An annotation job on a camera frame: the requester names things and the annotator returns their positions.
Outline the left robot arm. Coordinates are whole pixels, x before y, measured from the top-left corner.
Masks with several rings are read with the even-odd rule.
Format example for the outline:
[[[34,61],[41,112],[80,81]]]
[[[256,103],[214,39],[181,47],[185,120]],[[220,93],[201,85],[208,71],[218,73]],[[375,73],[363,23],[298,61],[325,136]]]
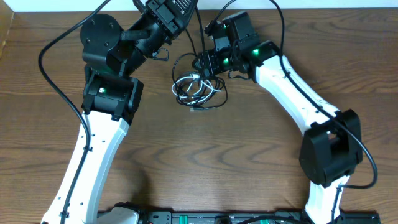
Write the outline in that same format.
[[[83,103],[74,108],[79,137],[62,184],[43,223],[99,223],[101,194],[114,156],[141,101],[143,83],[132,76],[147,59],[156,59],[188,26],[196,1],[135,1],[140,18],[128,29],[95,9],[75,27],[85,62]]]

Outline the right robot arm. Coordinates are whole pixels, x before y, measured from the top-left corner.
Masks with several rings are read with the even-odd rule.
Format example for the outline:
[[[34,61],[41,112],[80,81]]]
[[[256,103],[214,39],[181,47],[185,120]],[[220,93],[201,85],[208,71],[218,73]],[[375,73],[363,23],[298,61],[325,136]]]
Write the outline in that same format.
[[[302,133],[299,163],[310,180],[304,213],[310,223],[336,223],[342,191],[363,160],[358,115],[325,101],[297,74],[282,46],[261,42],[249,15],[241,11],[211,21],[204,29],[214,48],[193,62],[207,75],[239,71],[267,90]]]

